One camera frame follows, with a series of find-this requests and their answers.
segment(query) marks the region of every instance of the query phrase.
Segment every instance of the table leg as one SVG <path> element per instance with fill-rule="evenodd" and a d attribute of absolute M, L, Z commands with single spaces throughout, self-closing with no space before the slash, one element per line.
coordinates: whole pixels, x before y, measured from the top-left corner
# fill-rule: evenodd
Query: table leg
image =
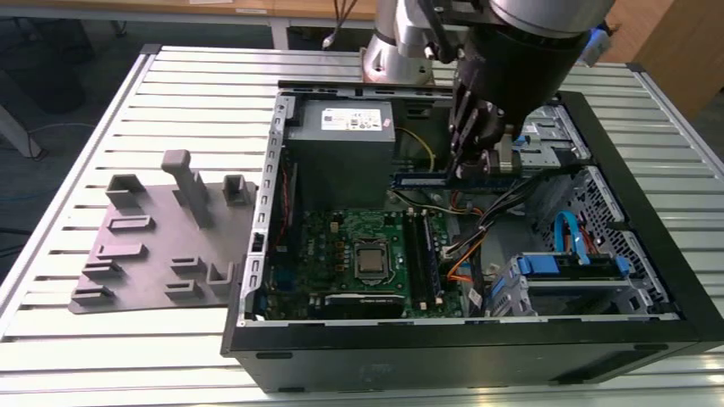
<path fill-rule="evenodd" d="M 116 34 L 117 38 L 121 38 L 125 36 L 125 23 L 121 23 L 120 21 L 110 20 L 110 28 L 113 29 L 113 33 Z"/>
<path fill-rule="evenodd" d="M 24 157 L 32 158 L 40 154 L 40 146 L 2 106 L 0 106 L 0 135 L 8 139 Z"/>
<path fill-rule="evenodd" d="M 272 17 L 269 19 L 269 26 L 272 27 L 273 49 L 288 50 L 289 38 L 286 28 L 289 27 L 289 20 Z"/>

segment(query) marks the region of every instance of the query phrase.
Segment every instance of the slotted metal table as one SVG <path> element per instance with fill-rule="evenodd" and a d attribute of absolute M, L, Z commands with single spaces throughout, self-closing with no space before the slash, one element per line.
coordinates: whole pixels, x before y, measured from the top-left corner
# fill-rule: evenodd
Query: slotted metal table
<path fill-rule="evenodd" d="M 436 66 L 436 83 L 453 67 Z M 721 405 L 724 348 L 594 386 L 264 394 L 220 357 L 226 310 L 76 316 L 65 309 L 113 174 L 169 184 L 162 151 L 205 181 L 257 181 L 280 79 L 360 81 L 356 53 L 162 47 L 141 54 L 0 288 L 0 405 Z M 722 165 L 646 74 L 576 67 L 582 92 L 717 307 L 724 308 Z"/>

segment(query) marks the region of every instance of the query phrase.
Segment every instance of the black cable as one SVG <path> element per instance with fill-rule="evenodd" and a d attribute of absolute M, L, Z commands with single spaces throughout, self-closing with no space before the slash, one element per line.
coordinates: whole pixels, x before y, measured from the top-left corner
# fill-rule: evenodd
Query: black cable
<path fill-rule="evenodd" d="M 16 250 L 22 250 L 22 247 L 25 246 L 25 244 L 16 244 L 13 246 L 8 246 L 6 248 L 0 248 L 0 257 L 2 257 L 2 254 L 8 253 L 8 252 L 14 252 Z"/>
<path fill-rule="evenodd" d="M 1 259 L 2 257 L 10 257 L 10 256 L 14 255 L 14 254 L 20 254 L 21 251 L 22 251 L 22 248 L 18 248 L 18 249 L 16 249 L 16 250 L 8 252 L 8 253 L 0 253 L 0 259 Z"/>
<path fill-rule="evenodd" d="M 468 237 L 460 239 L 460 241 L 450 245 L 446 249 L 446 253 L 450 254 L 464 248 L 468 244 L 476 242 L 484 237 L 485 232 L 492 227 L 496 217 L 505 212 L 509 208 L 516 207 L 526 201 L 529 193 L 534 190 L 538 183 L 552 176 L 561 176 L 577 172 L 581 168 L 581 164 L 566 165 L 561 168 L 544 170 L 534 176 L 524 180 L 517 186 L 510 188 L 492 203 L 488 210 L 478 219 L 474 230 L 468 234 Z"/>
<path fill-rule="evenodd" d="M 352 8 L 354 8 L 356 4 L 357 4 L 357 0 L 352 0 L 352 3 L 349 4 L 349 8 L 345 11 L 346 0 L 342 0 L 342 2 L 341 2 L 341 14 L 340 14 L 340 6 L 337 4 L 337 0 L 334 0 L 334 14 L 337 15 L 337 18 L 336 18 L 337 21 L 336 21 L 336 24 L 334 24 L 334 29 L 332 31 L 332 34 L 329 36 L 326 36 L 326 38 L 322 41 L 322 45 L 321 45 L 322 49 L 326 49 L 326 48 L 329 48 L 332 46 L 332 44 L 334 42 L 334 38 L 337 37 L 337 33 L 340 32 L 340 29 L 341 29 L 341 25 L 346 21 L 346 17 L 349 16 L 349 13 L 352 13 Z"/>
<path fill-rule="evenodd" d="M 14 227 L 0 227 L 0 233 L 30 236 L 33 234 L 33 231 L 26 231 L 25 229 L 16 229 Z"/>

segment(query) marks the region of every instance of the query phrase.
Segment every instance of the sticker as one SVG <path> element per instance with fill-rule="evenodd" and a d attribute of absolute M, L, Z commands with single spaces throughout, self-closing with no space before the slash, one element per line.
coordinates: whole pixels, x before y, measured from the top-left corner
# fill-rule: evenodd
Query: sticker
<path fill-rule="evenodd" d="M 382 112 L 380 109 L 325 109 L 321 130 L 381 131 Z"/>
<path fill-rule="evenodd" d="M 470 288 L 470 292 L 468 293 L 466 297 L 470 298 L 474 306 L 480 308 L 482 305 L 482 296 L 474 291 L 474 288 Z"/>
<path fill-rule="evenodd" d="M 268 11 L 264 10 L 262 8 L 237 8 L 236 12 L 241 14 L 266 14 L 268 13 Z"/>

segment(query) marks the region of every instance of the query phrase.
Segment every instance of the floor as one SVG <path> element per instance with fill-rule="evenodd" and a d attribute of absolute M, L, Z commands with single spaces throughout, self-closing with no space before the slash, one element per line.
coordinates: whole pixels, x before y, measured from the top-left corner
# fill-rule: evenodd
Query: floor
<path fill-rule="evenodd" d="M 85 104 L 69 114 L 45 114 L 0 71 L 0 104 L 10 111 L 28 130 L 54 123 L 97 123 L 108 102 L 126 75 L 138 49 L 145 43 L 206 47 L 270 48 L 269 29 L 261 26 L 214 25 L 202 28 L 172 23 L 128 23 L 128 35 L 116 38 L 108 22 L 84 22 L 93 43 L 96 58 L 76 67 L 85 88 Z M 292 29 L 292 49 L 318 49 L 325 33 Z M 350 30 L 337 36 L 333 49 L 354 51 L 369 40 L 368 31 Z M 714 152 L 724 156 L 724 94 L 713 100 L 693 122 Z M 72 167 L 92 130 L 81 125 L 52 127 L 33 133 L 48 156 L 34 162 L 24 159 L 0 139 L 0 227 L 30 231 L 40 220 L 53 192 Z M 20 245 L 25 237 L 0 234 L 0 248 Z M 16 256 L 0 257 L 0 280 Z"/>

